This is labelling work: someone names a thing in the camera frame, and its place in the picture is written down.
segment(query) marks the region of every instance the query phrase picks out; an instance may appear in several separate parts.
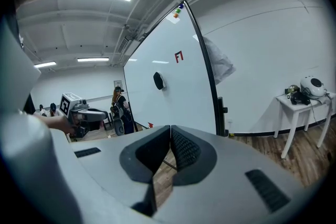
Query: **ceiling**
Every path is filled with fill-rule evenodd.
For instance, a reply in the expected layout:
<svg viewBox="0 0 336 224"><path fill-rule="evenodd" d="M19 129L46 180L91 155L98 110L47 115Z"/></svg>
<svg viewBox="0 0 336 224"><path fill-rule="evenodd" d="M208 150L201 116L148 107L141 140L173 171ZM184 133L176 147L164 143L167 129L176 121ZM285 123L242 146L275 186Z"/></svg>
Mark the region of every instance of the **ceiling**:
<svg viewBox="0 0 336 224"><path fill-rule="evenodd" d="M169 8L182 0L38 0L17 12L25 51L34 63L55 61L59 69L123 66L139 39ZM80 57L109 57L108 62L77 62Z"/></svg>

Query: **black baseboard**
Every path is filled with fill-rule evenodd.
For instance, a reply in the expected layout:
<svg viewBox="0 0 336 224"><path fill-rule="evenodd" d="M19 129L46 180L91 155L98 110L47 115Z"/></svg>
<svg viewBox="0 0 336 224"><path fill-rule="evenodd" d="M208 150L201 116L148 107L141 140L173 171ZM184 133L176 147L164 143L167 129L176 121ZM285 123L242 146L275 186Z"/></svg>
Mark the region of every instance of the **black baseboard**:
<svg viewBox="0 0 336 224"><path fill-rule="evenodd" d="M332 118L332 119L333 119L334 117L336 117L336 114L331 115L331 118ZM314 127L314 126L316 126L316 125L319 125L319 124L325 122L325 120L326 120L326 119L321 120L321 121L318 121L317 123L316 123L316 122L311 123L311 124L309 124L308 128L311 128L311 127ZM297 131L301 131L301 130L303 130L303 129L305 129L305 127L304 127L304 126L300 126L300 127L297 127L297 128L295 129L295 131L297 132ZM287 134L287 133L289 133L289 131L290 131L290 129L281 130L281 131L279 131L278 134ZM263 132L263 133L234 133L234 134L235 134L235 136L273 136L274 133L275 133L275 132L273 131L273 132Z"/></svg>

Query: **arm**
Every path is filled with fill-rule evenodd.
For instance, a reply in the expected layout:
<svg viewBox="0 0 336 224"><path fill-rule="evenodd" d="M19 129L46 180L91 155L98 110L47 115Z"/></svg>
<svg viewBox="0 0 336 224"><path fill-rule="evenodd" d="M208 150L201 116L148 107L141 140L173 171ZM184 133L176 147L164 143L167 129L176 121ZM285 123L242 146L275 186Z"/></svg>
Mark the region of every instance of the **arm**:
<svg viewBox="0 0 336 224"><path fill-rule="evenodd" d="M127 108L128 110L130 109L129 106L128 106L128 102L127 102L126 100L123 102L123 105L124 105L125 108Z"/></svg>
<svg viewBox="0 0 336 224"><path fill-rule="evenodd" d="M67 117L55 116L55 117L44 117L39 114L34 114L35 117L43 121L49 128L58 129L65 134L73 134L75 132L74 128L71 127Z"/></svg>

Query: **whiteboard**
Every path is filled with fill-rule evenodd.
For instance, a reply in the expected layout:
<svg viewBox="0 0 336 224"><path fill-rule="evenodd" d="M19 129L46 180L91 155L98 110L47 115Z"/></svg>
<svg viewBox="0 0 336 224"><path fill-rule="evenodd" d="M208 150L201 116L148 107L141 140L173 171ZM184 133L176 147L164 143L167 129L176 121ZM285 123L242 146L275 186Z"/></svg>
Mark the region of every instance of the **whiteboard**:
<svg viewBox="0 0 336 224"><path fill-rule="evenodd" d="M217 93L201 32L187 2L178 18L174 13L153 27L124 66L133 118L145 127L182 125L216 134ZM163 90L154 83L156 72Z"/></svg>

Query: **black electronic device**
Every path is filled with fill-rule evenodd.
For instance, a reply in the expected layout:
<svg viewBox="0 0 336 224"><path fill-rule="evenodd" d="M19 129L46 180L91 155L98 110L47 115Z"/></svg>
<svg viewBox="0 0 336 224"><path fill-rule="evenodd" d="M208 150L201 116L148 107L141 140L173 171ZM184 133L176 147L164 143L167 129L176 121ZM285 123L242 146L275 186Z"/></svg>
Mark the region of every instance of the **black electronic device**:
<svg viewBox="0 0 336 224"><path fill-rule="evenodd" d="M310 99L304 95L302 92L294 92L291 97L290 97L290 101L292 104L298 104L298 103L302 103L305 105L309 105L310 104Z"/></svg>

